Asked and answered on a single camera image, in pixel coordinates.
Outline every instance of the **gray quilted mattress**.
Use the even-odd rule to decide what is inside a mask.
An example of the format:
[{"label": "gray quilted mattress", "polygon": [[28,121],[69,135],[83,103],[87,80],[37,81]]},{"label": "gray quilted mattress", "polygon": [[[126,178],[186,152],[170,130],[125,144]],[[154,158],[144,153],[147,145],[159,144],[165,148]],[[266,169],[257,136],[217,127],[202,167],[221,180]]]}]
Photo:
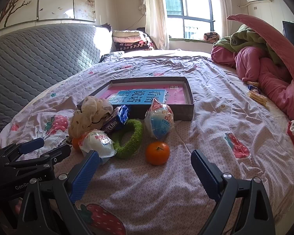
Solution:
[{"label": "gray quilted mattress", "polygon": [[[108,47],[98,45],[97,32],[111,39]],[[98,63],[111,35],[88,24],[52,24],[0,37],[0,132],[38,94]]]}]

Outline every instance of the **tangerine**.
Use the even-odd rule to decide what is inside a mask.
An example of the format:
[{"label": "tangerine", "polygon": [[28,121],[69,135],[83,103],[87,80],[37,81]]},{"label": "tangerine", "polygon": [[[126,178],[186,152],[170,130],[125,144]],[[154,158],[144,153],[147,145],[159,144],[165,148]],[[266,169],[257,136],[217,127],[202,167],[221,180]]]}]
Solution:
[{"label": "tangerine", "polygon": [[73,138],[72,139],[72,146],[74,147],[75,150],[81,151],[80,146],[78,144],[78,142],[80,141],[80,139],[81,139],[81,137],[79,137],[78,139],[76,139],[76,138]]},{"label": "tangerine", "polygon": [[149,144],[146,149],[146,161],[152,165],[162,165],[167,162],[170,156],[169,146],[160,141]]}]

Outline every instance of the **window sill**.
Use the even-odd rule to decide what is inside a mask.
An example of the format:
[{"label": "window sill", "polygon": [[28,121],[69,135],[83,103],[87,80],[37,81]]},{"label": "window sill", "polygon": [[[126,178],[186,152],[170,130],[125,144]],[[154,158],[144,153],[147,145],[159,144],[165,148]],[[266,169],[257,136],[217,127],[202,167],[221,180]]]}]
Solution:
[{"label": "window sill", "polygon": [[193,39],[177,39],[177,38],[169,38],[170,41],[185,41],[185,42],[202,42],[202,43],[208,43],[213,45],[211,42],[203,41],[203,40],[193,40]]}]

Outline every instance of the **window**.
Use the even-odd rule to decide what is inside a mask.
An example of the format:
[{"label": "window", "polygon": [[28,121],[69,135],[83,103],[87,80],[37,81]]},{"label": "window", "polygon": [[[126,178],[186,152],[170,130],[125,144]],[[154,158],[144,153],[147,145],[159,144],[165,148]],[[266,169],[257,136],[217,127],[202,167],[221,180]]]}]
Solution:
[{"label": "window", "polygon": [[211,0],[165,0],[169,37],[202,39],[214,31]]}]

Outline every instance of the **scrunchie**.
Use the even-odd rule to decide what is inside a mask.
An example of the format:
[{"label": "scrunchie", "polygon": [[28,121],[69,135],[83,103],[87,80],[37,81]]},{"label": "scrunchie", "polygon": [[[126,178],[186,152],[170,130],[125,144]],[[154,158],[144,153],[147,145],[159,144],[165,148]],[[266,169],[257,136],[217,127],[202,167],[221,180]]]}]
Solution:
[{"label": "scrunchie", "polygon": [[[120,142],[124,134],[130,131],[134,131],[133,135],[124,146],[121,146]],[[142,137],[143,124],[139,120],[129,119],[121,130],[111,136],[111,139],[114,141],[113,147],[117,151],[115,156],[124,159],[133,155],[140,147]]]}]

